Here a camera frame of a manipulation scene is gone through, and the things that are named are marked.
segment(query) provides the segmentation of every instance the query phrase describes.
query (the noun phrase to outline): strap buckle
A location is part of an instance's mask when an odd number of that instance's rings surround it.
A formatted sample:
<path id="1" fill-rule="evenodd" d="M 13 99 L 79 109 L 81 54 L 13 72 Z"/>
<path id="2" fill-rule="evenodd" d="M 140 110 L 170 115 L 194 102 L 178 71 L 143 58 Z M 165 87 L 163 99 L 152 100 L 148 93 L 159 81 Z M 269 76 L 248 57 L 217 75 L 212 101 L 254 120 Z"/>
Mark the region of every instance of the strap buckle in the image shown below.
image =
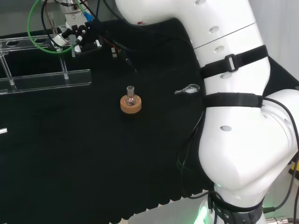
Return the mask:
<path id="1" fill-rule="evenodd" d="M 234 54 L 225 56 L 225 64 L 229 72 L 238 71 L 240 66 Z"/>

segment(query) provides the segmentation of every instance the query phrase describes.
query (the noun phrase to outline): green cable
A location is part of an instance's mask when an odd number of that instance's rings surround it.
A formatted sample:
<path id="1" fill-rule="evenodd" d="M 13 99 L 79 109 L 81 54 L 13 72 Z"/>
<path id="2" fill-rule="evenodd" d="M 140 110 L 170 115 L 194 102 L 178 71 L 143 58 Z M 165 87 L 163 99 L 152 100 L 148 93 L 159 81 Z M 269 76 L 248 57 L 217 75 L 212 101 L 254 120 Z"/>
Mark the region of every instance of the green cable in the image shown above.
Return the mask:
<path id="1" fill-rule="evenodd" d="M 63 53 L 66 53 L 68 51 L 70 51 L 74 46 L 70 46 L 68 49 L 65 49 L 65 50 L 62 50 L 62 51 L 51 51 L 51 50 L 47 50 L 47 49 L 44 49 L 42 48 L 41 46 L 39 46 L 32 38 L 31 34 L 30 34 L 30 21 L 31 21 L 31 17 L 32 17 L 32 14 L 34 12 L 34 9 L 36 8 L 36 6 L 38 5 L 38 3 L 40 2 L 41 0 L 36 0 L 36 2 L 34 3 L 33 7 L 31 8 L 30 10 L 30 13 L 29 13 L 29 17 L 28 17 L 28 21 L 27 21 L 27 33 L 28 33 L 28 37 L 29 39 L 31 40 L 31 42 L 37 47 L 39 48 L 40 50 L 44 51 L 44 52 L 47 52 L 47 53 L 50 53 L 50 54 L 63 54 Z"/>
<path id="2" fill-rule="evenodd" d="M 76 4 L 79 6 L 80 10 L 81 10 L 83 13 L 85 13 L 84 8 L 82 7 L 81 3 L 80 3 L 78 0 L 76 0 Z"/>

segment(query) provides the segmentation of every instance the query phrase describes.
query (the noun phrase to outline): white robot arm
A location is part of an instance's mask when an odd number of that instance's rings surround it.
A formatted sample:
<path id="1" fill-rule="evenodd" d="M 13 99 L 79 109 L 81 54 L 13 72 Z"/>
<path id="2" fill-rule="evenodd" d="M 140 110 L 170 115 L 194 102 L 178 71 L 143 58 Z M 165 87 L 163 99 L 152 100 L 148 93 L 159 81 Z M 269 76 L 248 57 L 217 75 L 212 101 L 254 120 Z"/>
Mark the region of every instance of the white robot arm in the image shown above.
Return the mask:
<path id="1" fill-rule="evenodd" d="M 202 68 L 228 56 L 231 72 L 204 79 L 207 96 L 263 94 L 270 77 L 268 58 L 235 69 L 232 56 L 263 46 L 248 0 L 116 0 L 116 4 L 124 18 L 135 25 L 179 19 Z M 299 91 L 284 90 L 268 97 L 287 106 L 299 125 Z M 272 102 L 264 101 L 262 107 L 206 109 L 199 159 L 215 183 L 215 191 L 228 204 L 251 208 L 261 203 L 297 151 L 290 117 Z M 214 214 L 204 219 L 206 224 L 212 224 Z M 217 223 L 224 221 L 218 218 Z M 264 215 L 254 223 L 265 224 Z"/>

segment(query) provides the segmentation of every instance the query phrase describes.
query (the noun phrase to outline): black table surface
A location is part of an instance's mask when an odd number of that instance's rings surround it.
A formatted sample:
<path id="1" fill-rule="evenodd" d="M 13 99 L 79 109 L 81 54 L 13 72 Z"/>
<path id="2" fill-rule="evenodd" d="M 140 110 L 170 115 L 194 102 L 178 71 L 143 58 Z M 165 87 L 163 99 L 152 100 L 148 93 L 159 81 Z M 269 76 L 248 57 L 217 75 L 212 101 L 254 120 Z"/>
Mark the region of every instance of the black table surface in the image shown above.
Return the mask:
<path id="1" fill-rule="evenodd" d="M 107 22 L 119 42 L 147 51 L 130 53 L 138 73 L 110 48 L 72 59 L 69 70 L 91 69 L 84 87 L 0 96 L 0 224 L 107 224 L 179 200 L 176 154 L 197 123 L 202 93 L 174 95 L 188 84 L 202 86 L 193 50 L 171 41 L 155 49 L 159 35 Z M 187 38 L 177 20 L 146 28 Z M 56 56 L 39 50 L 6 56 L 14 76 L 60 71 Z M 298 86 L 271 60 L 265 95 Z M 128 85 L 142 98 L 134 116 L 121 112 Z M 198 166 L 196 150 L 190 166 Z M 201 192 L 207 178 L 186 180 Z"/>

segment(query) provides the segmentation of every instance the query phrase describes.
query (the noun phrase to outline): blue connector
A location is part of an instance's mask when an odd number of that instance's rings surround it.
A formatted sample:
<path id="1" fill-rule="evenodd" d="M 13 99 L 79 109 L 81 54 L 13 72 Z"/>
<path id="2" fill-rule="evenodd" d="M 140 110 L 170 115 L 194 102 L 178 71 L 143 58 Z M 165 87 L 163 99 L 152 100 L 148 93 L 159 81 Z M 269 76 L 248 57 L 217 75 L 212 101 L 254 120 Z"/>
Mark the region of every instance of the blue connector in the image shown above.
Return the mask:
<path id="1" fill-rule="evenodd" d="M 90 15 L 88 12 L 84 12 L 84 16 L 87 19 L 87 22 L 91 22 L 93 20 L 93 16 Z"/>

